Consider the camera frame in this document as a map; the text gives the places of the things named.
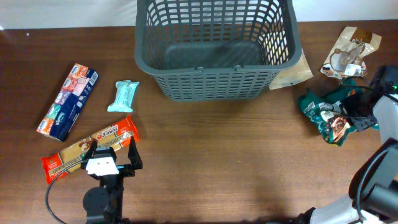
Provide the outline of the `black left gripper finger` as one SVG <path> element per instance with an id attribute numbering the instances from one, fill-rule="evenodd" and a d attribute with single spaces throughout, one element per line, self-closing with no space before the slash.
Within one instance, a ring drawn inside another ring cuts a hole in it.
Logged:
<path id="1" fill-rule="evenodd" d="M 142 159 L 138 153 L 136 141 L 134 137 L 130 138 L 128 159 L 131 161 L 134 170 L 139 170 L 143 168 Z"/>
<path id="2" fill-rule="evenodd" d="M 97 142 L 97 140 L 94 139 L 93 142 L 90 145 L 90 148 L 88 149 L 88 151 L 83 156 L 82 160 L 83 161 L 87 161 L 88 159 L 91 159 L 92 156 L 93 156 L 93 152 L 96 150 L 97 147 L 98 147 L 98 142 Z"/>

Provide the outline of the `green snack bag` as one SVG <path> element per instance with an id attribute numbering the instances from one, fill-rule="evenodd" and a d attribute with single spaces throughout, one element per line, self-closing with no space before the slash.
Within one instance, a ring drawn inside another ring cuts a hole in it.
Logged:
<path id="1" fill-rule="evenodd" d="M 362 93 L 355 81 L 349 79 L 323 97 L 308 90 L 306 95 L 298 98 L 298 107 L 317 127 L 325 142 L 342 146 L 350 133 L 368 128 L 379 129 L 377 122 L 364 116 L 350 115 L 344 109 L 344 100 Z"/>

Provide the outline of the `brown snack bag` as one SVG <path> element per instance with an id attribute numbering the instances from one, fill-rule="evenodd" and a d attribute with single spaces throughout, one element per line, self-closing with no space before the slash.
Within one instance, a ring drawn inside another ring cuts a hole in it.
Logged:
<path id="1" fill-rule="evenodd" d="M 375 52 L 382 36 L 357 27 L 345 27 L 327 56 L 320 72 L 327 77 L 343 79 L 368 74 L 364 57 Z"/>

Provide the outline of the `beige powder pouch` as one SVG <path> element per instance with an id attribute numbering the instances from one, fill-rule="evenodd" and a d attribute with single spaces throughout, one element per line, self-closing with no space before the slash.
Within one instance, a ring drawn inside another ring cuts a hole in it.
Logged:
<path id="1" fill-rule="evenodd" d="M 313 73 L 308 65 L 304 51 L 302 51 L 299 61 L 287 70 L 281 71 L 269 85 L 270 90 L 285 88 L 302 83 L 313 77 Z"/>

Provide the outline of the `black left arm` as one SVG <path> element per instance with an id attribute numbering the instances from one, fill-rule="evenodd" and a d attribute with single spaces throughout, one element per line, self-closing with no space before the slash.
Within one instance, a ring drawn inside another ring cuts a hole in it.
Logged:
<path id="1" fill-rule="evenodd" d="M 99 181 L 99 186 L 89 189 L 83 197 L 87 223 L 130 223 L 123 217 L 124 179 L 134 177 L 143 167 L 136 141 L 129 140 L 127 154 L 130 163 L 117 165 L 116 153 L 111 146 L 99 146 L 94 141 L 83 157 L 81 168 Z"/>

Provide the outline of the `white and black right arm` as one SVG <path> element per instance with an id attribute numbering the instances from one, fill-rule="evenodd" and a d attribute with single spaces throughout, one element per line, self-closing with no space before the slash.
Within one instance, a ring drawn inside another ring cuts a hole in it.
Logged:
<path id="1" fill-rule="evenodd" d="M 292 223 L 394 223 L 397 221 L 397 67 L 385 65 L 366 86 L 353 77 L 319 97 L 298 99 L 301 112 L 324 140 L 340 146 L 353 131 L 377 127 L 381 147 L 354 175 L 347 195 L 311 208 Z"/>

